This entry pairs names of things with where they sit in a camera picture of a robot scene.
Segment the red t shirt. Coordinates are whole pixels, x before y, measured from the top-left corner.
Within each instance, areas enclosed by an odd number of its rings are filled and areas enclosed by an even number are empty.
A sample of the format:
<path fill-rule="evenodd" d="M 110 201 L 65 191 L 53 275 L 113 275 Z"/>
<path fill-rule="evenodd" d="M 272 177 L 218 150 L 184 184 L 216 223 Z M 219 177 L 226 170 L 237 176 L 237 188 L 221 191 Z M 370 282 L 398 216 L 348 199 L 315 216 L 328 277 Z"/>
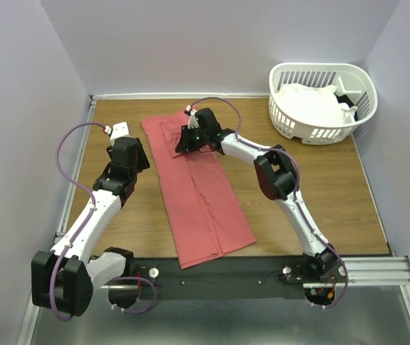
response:
<path fill-rule="evenodd" d="M 184 114 L 151 116 L 141 126 L 157 168 L 182 269 L 256 242 L 238 199 L 213 152 L 175 151 Z"/>

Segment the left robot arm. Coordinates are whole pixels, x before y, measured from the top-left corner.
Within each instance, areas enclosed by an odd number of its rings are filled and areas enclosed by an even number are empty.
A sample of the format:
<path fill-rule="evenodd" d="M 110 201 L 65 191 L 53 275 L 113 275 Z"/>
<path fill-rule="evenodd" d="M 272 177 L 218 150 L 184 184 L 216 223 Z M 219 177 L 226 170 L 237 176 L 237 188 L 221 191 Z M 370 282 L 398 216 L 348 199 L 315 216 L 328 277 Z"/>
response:
<path fill-rule="evenodd" d="M 106 283 L 136 279 L 132 252 L 108 248 L 91 259 L 112 218 L 134 192 L 137 175 L 150 167 L 140 139 L 120 137 L 107 147 L 109 163 L 88 191 L 89 200 L 69 231 L 50 251 L 32 259 L 32 302 L 49 308 L 63 322 L 81 316 L 93 293 Z"/>

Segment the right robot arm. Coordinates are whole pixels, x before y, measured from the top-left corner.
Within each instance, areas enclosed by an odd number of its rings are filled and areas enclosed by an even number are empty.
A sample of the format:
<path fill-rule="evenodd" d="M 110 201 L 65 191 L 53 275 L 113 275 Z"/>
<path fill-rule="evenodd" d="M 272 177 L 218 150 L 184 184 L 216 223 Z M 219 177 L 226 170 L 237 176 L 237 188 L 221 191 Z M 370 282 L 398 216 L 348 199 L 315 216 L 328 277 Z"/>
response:
<path fill-rule="evenodd" d="M 257 144 L 237 131 L 223 129 L 209 108 L 197 110 L 189 105 L 184 113 L 187 124 L 181 127 L 175 152 L 189 154 L 208 147 L 252 164 L 261 192 L 280 207 L 297 234 L 308 278 L 322 281 L 340 265 L 345 282 L 348 282 L 348 269 L 343 259 L 322 234 L 303 200 L 299 187 L 301 174 L 295 159 L 280 145 Z"/>

